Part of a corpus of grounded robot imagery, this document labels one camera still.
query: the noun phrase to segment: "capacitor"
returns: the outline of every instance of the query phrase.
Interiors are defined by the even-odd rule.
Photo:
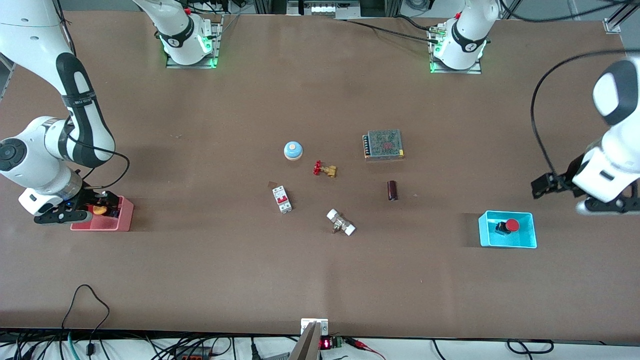
[[[520,230],[520,223],[516,219],[510,218],[507,221],[499,222],[498,225],[495,226],[495,230],[500,234],[509,235]]]
[[[389,196],[389,201],[398,199],[398,189],[395,180],[387,181],[387,195]]]

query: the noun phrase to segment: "brown capacitor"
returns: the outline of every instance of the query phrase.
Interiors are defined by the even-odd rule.
[[[395,201],[398,199],[398,189],[394,180],[387,181],[387,194],[389,201]]]

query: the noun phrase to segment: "mounting plate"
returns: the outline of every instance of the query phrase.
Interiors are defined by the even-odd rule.
[[[303,318],[300,320],[300,334],[305,332],[307,325],[310,322],[319,322],[322,325],[322,336],[329,335],[329,320],[328,319],[316,319],[316,318]]]

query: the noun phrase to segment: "white floor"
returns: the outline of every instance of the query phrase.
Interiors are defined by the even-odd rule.
[[[385,356],[387,360],[439,360],[438,354],[430,340],[401,340],[401,339],[360,339],[373,350]],[[151,360],[155,356],[153,348],[143,340],[104,340],[105,349],[110,360]],[[154,340],[154,343],[167,347],[174,344],[170,340]],[[212,341],[205,343],[211,346]],[[87,341],[79,341],[74,346],[80,360],[87,360],[84,350]],[[220,340],[214,349],[222,352],[229,341]],[[287,338],[256,338],[255,344],[262,358],[276,356],[290,352],[295,343]],[[107,360],[100,347],[100,343],[94,340],[96,353],[93,360]],[[249,338],[236,338],[236,360],[250,360],[251,342]],[[527,344],[529,350],[543,350],[548,345]],[[463,340],[438,340],[438,347],[446,360],[461,359],[491,359],[491,360],[527,360],[527,356],[510,352],[504,342],[499,341],[463,341]],[[15,346],[0,348],[0,359],[13,357]],[[40,355],[41,348],[37,348],[33,359]],[[68,345],[64,342],[63,354],[66,360],[73,360]],[[346,360],[381,360],[382,358],[370,352],[357,350],[348,345],[342,348],[322,351],[324,360],[334,360],[342,356],[348,356]],[[534,360],[637,360],[640,359],[640,347],[621,347],[605,345],[574,345],[556,344],[553,352],[545,355],[533,355]],[[58,344],[49,347],[44,360],[59,360]],[[213,360],[233,360],[233,351],[215,357]]]

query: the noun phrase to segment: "white circuit breaker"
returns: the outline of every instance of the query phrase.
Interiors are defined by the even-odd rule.
[[[284,191],[284,186],[278,186],[273,189],[273,197],[276,199],[281,213],[286,214],[291,211],[291,203],[289,202],[287,192]]]

